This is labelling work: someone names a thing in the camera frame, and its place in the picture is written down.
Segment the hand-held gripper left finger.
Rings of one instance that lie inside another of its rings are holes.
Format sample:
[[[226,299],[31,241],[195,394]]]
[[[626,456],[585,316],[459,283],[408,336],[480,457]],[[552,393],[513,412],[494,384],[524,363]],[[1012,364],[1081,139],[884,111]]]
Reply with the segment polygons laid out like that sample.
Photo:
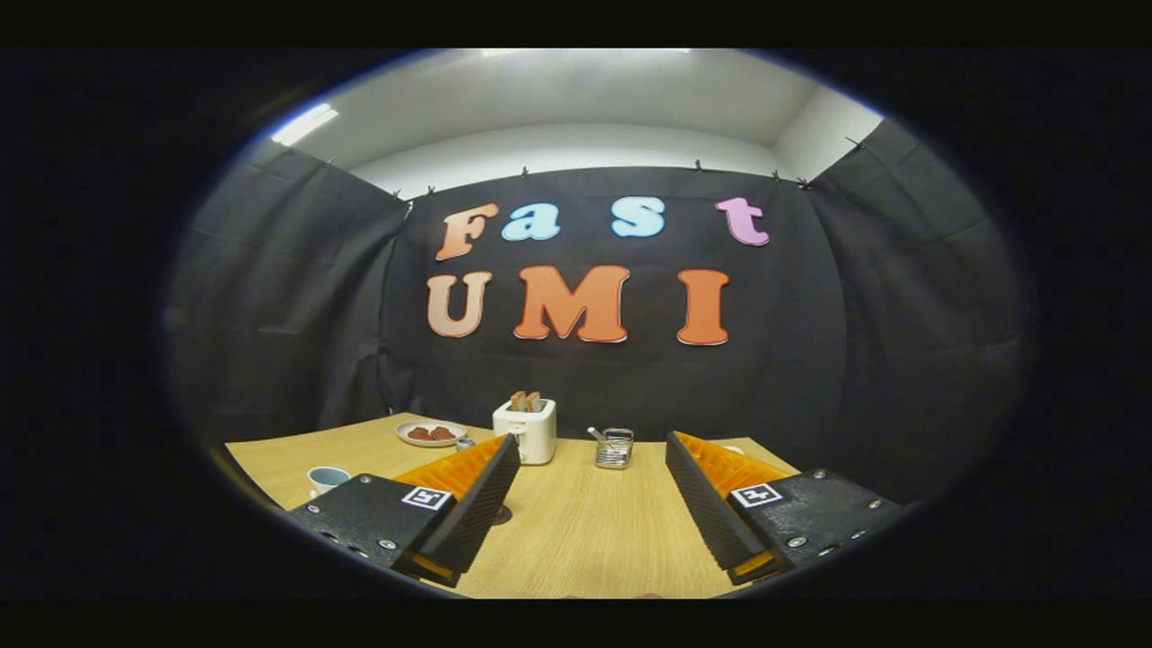
[[[518,443],[494,437],[396,477],[355,475],[288,517],[374,568],[453,587],[520,468]]]

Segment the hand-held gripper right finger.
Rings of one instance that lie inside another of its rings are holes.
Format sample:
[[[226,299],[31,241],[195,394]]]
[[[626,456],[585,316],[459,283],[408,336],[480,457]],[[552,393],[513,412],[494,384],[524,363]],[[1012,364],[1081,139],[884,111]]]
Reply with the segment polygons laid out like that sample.
[[[667,435],[665,464],[733,585],[827,562],[905,512],[836,472],[787,474],[685,432]]]

